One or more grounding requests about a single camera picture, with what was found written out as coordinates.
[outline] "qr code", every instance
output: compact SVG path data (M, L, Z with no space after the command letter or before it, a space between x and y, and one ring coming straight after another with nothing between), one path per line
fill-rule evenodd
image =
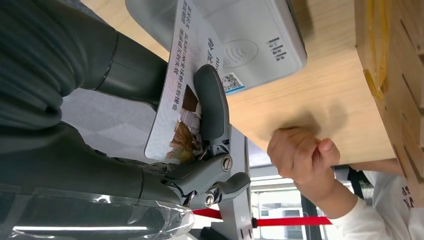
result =
M229 72L222 77L222 86L226 93L235 91L237 89L242 89L245 86L240 81L240 79L234 74L234 72Z

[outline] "white card reader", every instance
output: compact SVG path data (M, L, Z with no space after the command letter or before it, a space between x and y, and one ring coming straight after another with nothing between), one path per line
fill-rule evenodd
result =
M135 21L171 49L177 0L126 0ZM290 2L193 0L223 47L222 83L227 95L301 70L307 54Z

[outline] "wooden box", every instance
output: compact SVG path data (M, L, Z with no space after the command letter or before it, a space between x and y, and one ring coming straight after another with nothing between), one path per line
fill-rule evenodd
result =
M356 0L355 24L371 93L417 207L424 207L424 0Z

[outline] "child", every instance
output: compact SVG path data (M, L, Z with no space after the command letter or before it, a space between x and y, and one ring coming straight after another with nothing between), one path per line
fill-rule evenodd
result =
M319 207L346 240L422 240L424 208L415 208L395 159L352 164L374 185L373 207L334 178L340 152L329 139L301 128L278 129L267 153L279 174Z

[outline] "wooden surface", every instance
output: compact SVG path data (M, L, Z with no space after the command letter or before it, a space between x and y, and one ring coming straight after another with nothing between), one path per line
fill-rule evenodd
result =
M129 15L124 0L82 0L108 24L161 58L168 52ZM355 49L354 2L296 0L308 60L299 73L228 97L230 122L266 150L272 132L307 127L331 137L341 163L393 158Z
M356 38L362 66L372 70L374 63L367 30L367 1L355 2ZM407 178L415 206L424 207L424 111L421 108L424 61L421 60L420 41L416 37L420 31L424 31L421 24L424 8L419 7L424 7L424 0L390 0L385 4L389 13L385 95L383 99L376 98L375 102ZM374 14L372 21L378 60L383 52L381 46L384 39L379 17L378 13Z

